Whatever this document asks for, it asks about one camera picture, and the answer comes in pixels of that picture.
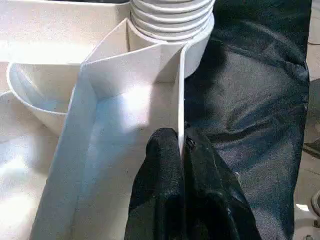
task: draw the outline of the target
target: black fabric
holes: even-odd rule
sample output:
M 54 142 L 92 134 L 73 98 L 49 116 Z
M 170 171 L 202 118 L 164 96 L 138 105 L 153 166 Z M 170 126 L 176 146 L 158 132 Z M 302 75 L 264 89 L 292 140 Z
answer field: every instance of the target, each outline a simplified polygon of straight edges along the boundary
M 309 75 L 309 0 L 217 0 L 185 119 L 238 172 L 263 240 L 290 240 Z
M 177 134 L 161 128 L 146 146 L 132 187 L 125 240 L 183 237 L 184 181 Z
M 183 168 L 174 130 L 151 136 L 133 183 L 125 239 L 261 240 L 236 175 L 205 135 L 193 128 L 185 135 Z
M 261 240 L 256 221 L 238 183 L 201 132 L 185 131 L 187 232 L 190 240 Z

